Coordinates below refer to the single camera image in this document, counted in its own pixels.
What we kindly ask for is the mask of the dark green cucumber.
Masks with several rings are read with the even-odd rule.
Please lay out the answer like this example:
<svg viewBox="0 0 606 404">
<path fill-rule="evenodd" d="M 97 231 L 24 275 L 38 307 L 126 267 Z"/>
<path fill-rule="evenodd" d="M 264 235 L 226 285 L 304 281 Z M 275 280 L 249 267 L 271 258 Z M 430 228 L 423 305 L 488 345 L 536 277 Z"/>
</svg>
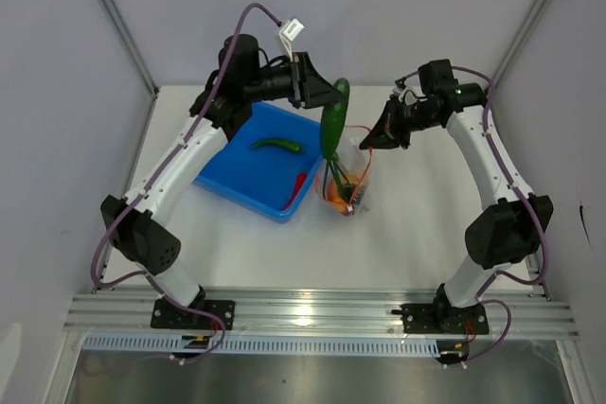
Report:
<svg viewBox="0 0 606 404">
<path fill-rule="evenodd" d="M 323 108 L 320 122 L 320 146 L 325 160 L 331 160 L 339 145 L 347 119 L 350 84 L 346 78 L 333 83 L 342 99 Z"/>
</svg>

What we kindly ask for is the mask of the light green pepper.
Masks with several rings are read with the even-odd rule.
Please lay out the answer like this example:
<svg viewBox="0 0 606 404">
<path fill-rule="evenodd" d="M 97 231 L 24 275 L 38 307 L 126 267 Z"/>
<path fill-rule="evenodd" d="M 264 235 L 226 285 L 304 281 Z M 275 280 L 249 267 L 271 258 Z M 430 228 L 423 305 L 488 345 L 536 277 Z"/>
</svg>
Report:
<svg viewBox="0 0 606 404">
<path fill-rule="evenodd" d="M 285 138 L 265 138 L 258 140 L 254 144 L 252 144 L 249 149 L 260 149 L 264 147 L 276 147 L 279 149 L 287 150 L 291 153 L 302 153 L 304 151 L 303 147 L 297 142 Z"/>
</svg>

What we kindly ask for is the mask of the clear zip top bag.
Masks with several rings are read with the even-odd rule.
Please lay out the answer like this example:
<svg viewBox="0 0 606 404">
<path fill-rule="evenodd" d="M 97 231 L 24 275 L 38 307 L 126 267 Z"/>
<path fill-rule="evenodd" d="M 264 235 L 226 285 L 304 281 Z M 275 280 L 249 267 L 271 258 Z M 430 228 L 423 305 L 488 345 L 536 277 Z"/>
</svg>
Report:
<svg viewBox="0 0 606 404">
<path fill-rule="evenodd" d="M 321 202 L 345 217 L 360 215 L 370 208 L 373 148 L 359 148 L 369 132 L 370 128 L 364 125 L 346 125 L 333 160 L 323 160 L 313 180 Z"/>
</svg>

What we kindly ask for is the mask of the green spring onion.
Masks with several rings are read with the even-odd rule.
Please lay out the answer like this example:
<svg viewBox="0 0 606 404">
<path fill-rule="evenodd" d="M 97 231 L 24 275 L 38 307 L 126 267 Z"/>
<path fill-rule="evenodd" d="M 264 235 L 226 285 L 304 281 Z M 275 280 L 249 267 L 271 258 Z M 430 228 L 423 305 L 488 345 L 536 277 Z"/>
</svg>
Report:
<svg viewBox="0 0 606 404">
<path fill-rule="evenodd" d="M 358 184 L 358 178 L 347 172 L 337 154 L 325 163 L 324 181 L 322 183 L 322 196 L 326 198 L 326 190 L 330 185 L 336 185 L 340 196 L 349 201 Z"/>
</svg>

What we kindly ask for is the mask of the red chili pepper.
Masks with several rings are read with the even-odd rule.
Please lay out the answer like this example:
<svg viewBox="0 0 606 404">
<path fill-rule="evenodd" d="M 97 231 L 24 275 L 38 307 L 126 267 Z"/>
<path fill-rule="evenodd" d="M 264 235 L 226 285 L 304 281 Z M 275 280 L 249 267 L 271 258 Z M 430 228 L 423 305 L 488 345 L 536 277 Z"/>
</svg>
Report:
<svg viewBox="0 0 606 404">
<path fill-rule="evenodd" d="M 298 192 L 300 191 L 301 187 L 305 183 L 306 179 L 307 179 L 306 172 L 299 172 L 296 175 L 291 196 L 290 196 L 289 200 L 287 200 L 287 202 L 283 206 L 283 210 L 288 209 L 291 206 L 291 204 L 294 202 L 294 199 L 296 198 Z"/>
</svg>

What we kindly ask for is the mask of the orange purple sweet potato slice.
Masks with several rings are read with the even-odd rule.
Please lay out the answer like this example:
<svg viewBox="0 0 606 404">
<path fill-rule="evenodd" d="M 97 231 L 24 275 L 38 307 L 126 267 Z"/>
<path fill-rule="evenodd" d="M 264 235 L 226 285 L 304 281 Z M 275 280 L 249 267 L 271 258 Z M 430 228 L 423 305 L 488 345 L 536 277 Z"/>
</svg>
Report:
<svg viewBox="0 0 606 404">
<path fill-rule="evenodd" d="M 351 212 L 350 204 L 340 196 L 336 185 L 332 184 L 327 188 L 325 201 L 342 215 L 349 215 Z"/>
</svg>

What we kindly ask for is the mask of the blue plastic bin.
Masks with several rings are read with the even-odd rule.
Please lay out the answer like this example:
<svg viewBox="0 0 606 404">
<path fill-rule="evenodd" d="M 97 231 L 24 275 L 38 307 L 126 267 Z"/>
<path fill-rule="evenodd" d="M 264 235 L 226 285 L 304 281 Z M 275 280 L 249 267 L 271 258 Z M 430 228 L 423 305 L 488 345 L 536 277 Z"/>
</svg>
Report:
<svg viewBox="0 0 606 404">
<path fill-rule="evenodd" d="M 276 147 L 250 150 L 265 138 L 285 138 L 300 144 L 302 153 Z M 252 116 L 194 180 L 215 194 L 278 223 L 289 221 L 312 186 L 322 162 L 320 123 L 266 102 L 252 105 Z M 295 177 L 307 179 L 291 206 Z"/>
</svg>

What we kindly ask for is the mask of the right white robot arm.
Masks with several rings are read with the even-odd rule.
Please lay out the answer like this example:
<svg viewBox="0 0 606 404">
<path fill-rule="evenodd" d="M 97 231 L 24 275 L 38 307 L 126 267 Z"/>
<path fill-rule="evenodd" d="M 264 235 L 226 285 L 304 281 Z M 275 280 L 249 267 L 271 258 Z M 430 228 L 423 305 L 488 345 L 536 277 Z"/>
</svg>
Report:
<svg viewBox="0 0 606 404">
<path fill-rule="evenodd" d="M 481 297 L 499 276 L 534 286 L 550 265 L 545 230 L 553 215 L 551 199 L 539 196 L 521 176 L 493 122 L 493 88 L 462 83 L 459 66 L 433 60 L 415 71 L 422 96 L 405 101 L 407 79 L 396 81 L 393 95 L 361 149 L 407 149 L 414 132 L 441 127 L 468 165 L 482 205 L 464 235 L 467 255 L 441 284 L 429 316 L 443 331 L 456 330 L 482 309 Z"/>
</svg>

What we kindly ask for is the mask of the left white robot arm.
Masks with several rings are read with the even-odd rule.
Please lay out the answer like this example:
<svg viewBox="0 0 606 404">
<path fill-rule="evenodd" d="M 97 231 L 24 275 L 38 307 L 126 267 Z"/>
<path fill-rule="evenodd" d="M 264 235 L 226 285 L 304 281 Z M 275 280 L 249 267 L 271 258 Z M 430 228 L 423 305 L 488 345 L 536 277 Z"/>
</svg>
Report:
<svg viewBox="0 0 606 404">
<path fill-rule="evenodd" d="M 197 299 L 203 289 L 180 264 L 181 242 L 167 228 L 186 188 L 251 118 L 254 103 L 286 98 L 296 109 L 327 111 L 346 99 L 306 52 L 261 64 L 258 40 L 249 34 L 226 38 L 218 62 L 170 148 L 140 183 L 120 198 L 107 196 L 100 207 L 106 225 L 101 243 L 133 262 L 186 328 L 205 318 L 205 304 Z"/>
</svg>

